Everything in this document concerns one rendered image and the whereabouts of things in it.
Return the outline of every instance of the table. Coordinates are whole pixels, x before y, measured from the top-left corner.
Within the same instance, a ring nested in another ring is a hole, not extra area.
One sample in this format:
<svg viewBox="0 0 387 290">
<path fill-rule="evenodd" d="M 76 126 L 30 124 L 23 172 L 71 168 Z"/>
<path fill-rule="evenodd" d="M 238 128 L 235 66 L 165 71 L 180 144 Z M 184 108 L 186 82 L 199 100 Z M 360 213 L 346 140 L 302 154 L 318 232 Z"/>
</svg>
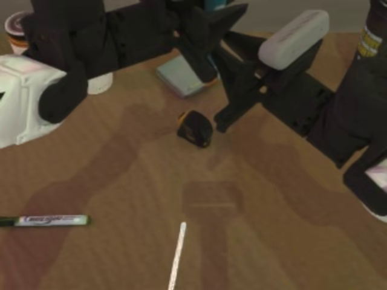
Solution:
<svg viewBox="0 0 387 290">
<path fill-rule="evenodd" d="M 312 75 L 336 89 L 357 40 L 330 34 Z M 93 218 L 1 229 L 0 290 L 165 290 L 182 221 L 177 290 L 386 289 L 387 226 L 343 185 L 348 166 L 261 106 L 208 149 L 177 138 L 182 112 L 212 118 L 226 96 L 173 95 L 155 68 L 174 56 L 117 72 L 59 130 L 0 151 L 2 215 Z"/>
</svg>

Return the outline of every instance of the wall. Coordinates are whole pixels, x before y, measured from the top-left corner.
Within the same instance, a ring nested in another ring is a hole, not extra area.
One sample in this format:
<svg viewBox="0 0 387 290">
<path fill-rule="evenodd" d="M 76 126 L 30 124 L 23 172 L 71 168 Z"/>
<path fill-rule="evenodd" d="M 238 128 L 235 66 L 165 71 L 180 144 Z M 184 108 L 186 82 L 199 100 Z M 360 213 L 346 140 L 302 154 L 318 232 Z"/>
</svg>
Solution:
<svg viewBox="0 0 387 290">
<path fill-rule="evenodd" d="M 30 0 L 1 2 L 1 23 L 14 12 L 31 9 Z M 107 10 L 135 2 L 137 0 L 105 0 Z M 315 8 L 329 12 L 332 31 L 359 31 L 369 7 L 368 0 L 237 0 L 236 2 L 250 4 L 249 12 L 235 28 L 238 31 L 276 31 L 304 10 Z"/>
</svg>

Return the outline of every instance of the green marker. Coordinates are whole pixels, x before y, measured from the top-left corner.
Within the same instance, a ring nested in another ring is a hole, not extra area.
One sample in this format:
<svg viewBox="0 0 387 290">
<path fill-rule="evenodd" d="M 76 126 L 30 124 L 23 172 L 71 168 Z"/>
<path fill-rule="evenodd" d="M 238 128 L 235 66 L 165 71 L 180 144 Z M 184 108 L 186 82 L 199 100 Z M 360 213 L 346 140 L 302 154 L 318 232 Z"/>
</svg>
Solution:
<svg viewBox="0 0 387 290">
<path fill-rule="evenodd" d="M 89 216 L 0 217 L 0 227 L 69 227 L 90 223 Z"/>
</svg>

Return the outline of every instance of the marker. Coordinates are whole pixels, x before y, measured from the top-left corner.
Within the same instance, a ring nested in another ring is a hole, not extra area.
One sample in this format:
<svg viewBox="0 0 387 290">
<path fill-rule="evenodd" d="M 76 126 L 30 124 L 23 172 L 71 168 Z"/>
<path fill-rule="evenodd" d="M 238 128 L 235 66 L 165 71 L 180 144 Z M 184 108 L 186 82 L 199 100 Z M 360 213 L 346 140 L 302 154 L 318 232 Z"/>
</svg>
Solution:
<svg viewBox="0 0 387 290">
<path fill-rule="evenodd" d="M 66 227 L 90 223 L 89 216 L 0 217 L 0 227 Z"/>
<path fill-rule="evenodd" d="M 187 223 L 182 222 L 180 225 L 180 233 L 179 233 L 179 238 L 177 240 L 176 252 L 175 252 L 175 257 L 174 257 L 174 263 L 172 265 L 171 277 L 169 279 L 168 290 L 175 289 L 177 272 L 179 269 L 180 257 L 181 257 L 181 252 L 183 250 L 186 230 L 187 230 Z"/>
</svg>

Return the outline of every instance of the white stick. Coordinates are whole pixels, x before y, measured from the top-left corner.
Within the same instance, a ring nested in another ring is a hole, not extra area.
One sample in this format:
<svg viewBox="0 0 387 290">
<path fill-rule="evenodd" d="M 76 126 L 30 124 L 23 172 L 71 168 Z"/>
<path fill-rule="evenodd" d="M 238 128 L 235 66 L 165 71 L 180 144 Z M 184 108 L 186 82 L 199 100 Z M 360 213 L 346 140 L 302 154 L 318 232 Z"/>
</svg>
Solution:
<svg viewBox="0 0 387 290">
<path fill-rule="evenodd" d="M 178 272 L 178 269 L 179 269 L 179 262 L 180 262 L 180 257 L 181 257 L 181 251 L 183 250 L 184 237 L 186 235 L 186 229 L 187 229 L 187 223 L 182 222 L 181 225 L 180 225 L 180 233 L 179 233 L 179 238 L 177 240 L 174 264 L 172 265 L 172 272 L 171 272 L 171 277 L 169 279 L 168 290 L 174 290 L 175 289 L 176 279 L 177 279 L 177 272 Z"/>
</svg>

